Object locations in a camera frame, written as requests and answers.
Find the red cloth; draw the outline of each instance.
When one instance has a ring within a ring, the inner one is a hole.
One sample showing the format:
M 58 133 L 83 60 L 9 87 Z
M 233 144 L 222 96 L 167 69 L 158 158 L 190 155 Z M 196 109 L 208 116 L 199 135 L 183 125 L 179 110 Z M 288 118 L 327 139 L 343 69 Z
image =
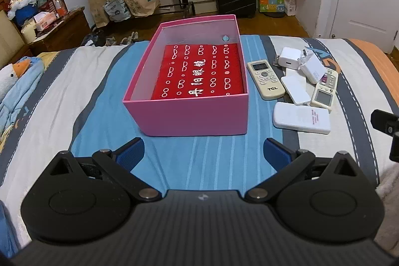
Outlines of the red cloth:
M 236 43 L 167 45 L 151 99 L 244 93 Z

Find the white phone charger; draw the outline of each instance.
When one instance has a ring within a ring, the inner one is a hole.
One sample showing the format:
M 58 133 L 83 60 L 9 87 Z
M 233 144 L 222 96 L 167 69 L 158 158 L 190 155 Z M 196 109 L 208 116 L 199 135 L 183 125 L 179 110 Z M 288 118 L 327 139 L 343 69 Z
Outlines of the white phone charger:
M 302 87 L 300 81 L 295 76 L 281 77 L 281 82 L 295 105 L 310 103 L 311 98 L 306 93 L 306 88 Z
M 312 84 L 317 84 L 327 73 L 327 69 L 313 51 L 306 53 L 306 57 L 298 59 L 299 68 Z
M 282 67 L 298 69 L 298 59 L 301 57 L 301 55 L 301 50 L 285 46 L 279 56 L 278 64 Z
M 297 131 L 329 134 L 331 131 L 328 109 L 279 101 L 273 110 L 275 127 Z

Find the air conditioner remote control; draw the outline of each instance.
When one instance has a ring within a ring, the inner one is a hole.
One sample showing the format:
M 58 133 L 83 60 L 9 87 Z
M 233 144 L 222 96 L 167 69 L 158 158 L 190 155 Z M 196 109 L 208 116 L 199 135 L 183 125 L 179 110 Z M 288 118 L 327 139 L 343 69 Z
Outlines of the air conditioner remote control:
M 285 94 L 283 84 L 267 60 L 248 62 L 247 68 L 264 100 L 277 99 Z
M 337 84 L 338 73 L 335 70 L 327 68 L 327 73 L 316 84 L 310 106 L 326 108 L 331 112 Z

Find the orange stripe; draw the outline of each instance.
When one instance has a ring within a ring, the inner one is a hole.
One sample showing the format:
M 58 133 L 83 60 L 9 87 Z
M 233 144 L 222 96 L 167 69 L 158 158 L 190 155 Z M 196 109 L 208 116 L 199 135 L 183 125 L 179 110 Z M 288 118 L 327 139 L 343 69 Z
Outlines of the orange stripe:
M 382 50 L 366 41 L 350 39 L 374 64 L 382 80 L 390 90 L 396 104 L 399 105 L 399 72 Z

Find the stuffed duck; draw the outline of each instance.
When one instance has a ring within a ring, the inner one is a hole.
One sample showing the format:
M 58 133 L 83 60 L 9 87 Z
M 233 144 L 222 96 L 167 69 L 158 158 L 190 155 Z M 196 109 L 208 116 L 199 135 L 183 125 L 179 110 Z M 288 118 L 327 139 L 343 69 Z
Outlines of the stuffed duck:
M 29 68 L 30 60 L 26 59 L 16 64 L 9 64 L 0 70 L 0 102 L 12 86 Z

